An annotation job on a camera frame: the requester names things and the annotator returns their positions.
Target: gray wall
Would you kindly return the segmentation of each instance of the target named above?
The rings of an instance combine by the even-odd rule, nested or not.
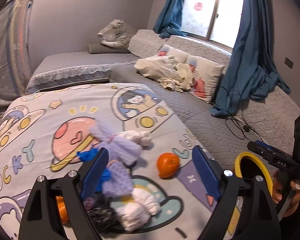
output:
[[[152,29],[165,0],[154,0],[148,21]],[[272,0],[274,13],[274,63],[291,88],[290,97],[300,107],[300,11],[293,0]],[[293,61],[292,69],[284,64]]]
[[[86,51],[113,19],[146,29],[153,0],[34,0],[29,22],[33,69],[49,55]]]

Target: hand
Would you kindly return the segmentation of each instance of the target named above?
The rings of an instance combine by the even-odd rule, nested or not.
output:
[[[282,194],[279,192],[279,190],[282,190],[282,184],[278,180],[278,172],[279,172],[279,170],[277,170],[273,174],[274,180],[273,180],[273,188],[272,188],[272,200],[275,204],[278,204],[279,201],[282,200]],[[299,201],[300,201],[300,181],[292,180],[290,182],[290,186],[293,190],[296,190],[296,193],[295,193],[288,209],[284,213],[283,217],[288,217],[288,216],[292,215],[297,210]]]

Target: yellow bucket rim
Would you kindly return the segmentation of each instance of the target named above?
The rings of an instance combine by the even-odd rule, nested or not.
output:
[[[263,175],[266,179],[266,182],[267,182],[267,185],[268,185],[268,190],[270,192],[270,195],[272,196],[273,183],[272,183],[270,173],[267,170],[266,166],[262,163],[262,161],[257,156],[255,156],[254,154],[252,154],[250,152],[243,152],[243,153],[240,153],[238,155],[238,157],[234,161],[234,173],[235,173],[235,175],[238,178],[242,178],[240,162],[243,158],[250,159],[251,161],[253,161],[259,167],[259,169],[262,171],[262,173],[263,173]]]

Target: baby print pillow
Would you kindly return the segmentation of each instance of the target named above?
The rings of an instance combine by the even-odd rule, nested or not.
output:
[[[186,63],[192,72],[191,94],[210,103],[225,65],[198,56],[189,56]]]
[[[175,49],[169,45],[163,45],[157,54],[157,56],[174,56],[179,63],[185,63],[189,53],[186,53],[180,49]]]

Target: power cord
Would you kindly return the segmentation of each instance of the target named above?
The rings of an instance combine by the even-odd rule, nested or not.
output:
[[[229,94],[229,91],[228,91],[226,88],[224,88],[223,86],[220,86],[220,88],[223,88],[223,89],[226,91],[227,96],[228,96],[229,98],[231,98],[231,96],[230,96],[230,94]],[[247,139],[247,140],[249,140],[249,141],[252,141],[252,140],[250,140],[250,139],[245,135],[245,133],[249,133],[250,131],[252,131],[252,132],[254,132],[254,133],[255,133],[255,134],[263,141],[263,139],[262,139],[261,136],[256,132],[256,130],[255,130],[252,126],[248,125],[248,123],[246,122],[246,120],[245,120],[245,118],[244,118],[244,116],[243,116],[243,102],[244,102],[244,100],[242,99],[242,96],[241,96],[240,92],[237,91],[237,90],[235,90],[235,89],[231,89],[230,91],[235,91],[235,92],[237,92],[238,95],[240,96],[240,100],[241,100],[241,103],[242,103],[241,115],[242,115],[242,120],[243,120],[243,121],[241,121],[241,120],[235,118],[235,117],[233,116],[233,114],[231,114],[231,113],[229,112],[229,109],[230,109],[231,106],[232,106],[232,105],[231,105],[231,101],[230,101],[228,110],[223,109],[223,108],[222,108],[221,106],[219,106],[217,103],[215,104],[217,107],[219,107],[220,109],[222,109],[223,111],[227,112],[227,113],[230,115],[230,117],[228,117],[228,118],[225,119],[225,123],[226,123],[226,126],[228,127],[229,131],[230,131],[235,137],[237,137],[238,139],[240,139],[240,140],[245,140],[245,139]],[[234,124],[234,126],[236,126],[236,127],[241,131],[241,133],[242,133],[242,135],[243,135],[243,138],[237,136],[237,135],[231,130],[231,128],[228,126],[228,123],[227,123],[228,120],[231,120],[232,123]]]

